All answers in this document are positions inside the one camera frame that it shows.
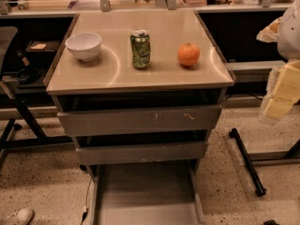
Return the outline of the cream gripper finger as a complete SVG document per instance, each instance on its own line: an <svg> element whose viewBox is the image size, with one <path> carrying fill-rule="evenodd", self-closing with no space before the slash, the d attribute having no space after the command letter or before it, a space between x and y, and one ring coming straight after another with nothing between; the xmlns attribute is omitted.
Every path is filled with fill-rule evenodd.
<svg viewBox="0 0 300 225"><path fill-rule="evenodd" d="M262 114L279 120L300 100L300 60L273 67L263 98Z"/></svg>

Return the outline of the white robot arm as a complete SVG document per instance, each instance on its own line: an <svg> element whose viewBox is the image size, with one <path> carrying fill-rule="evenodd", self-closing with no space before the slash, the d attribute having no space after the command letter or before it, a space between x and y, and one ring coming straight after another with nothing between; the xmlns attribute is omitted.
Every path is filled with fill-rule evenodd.
<svg viewBox="0 0 300 225"><path fill-rule="evenodd" d="M271 69L262 99L260 119L272 125L300 100L300 0L260 31L256 39L276 42L279 54L288 60L282 67Z"/></svg>

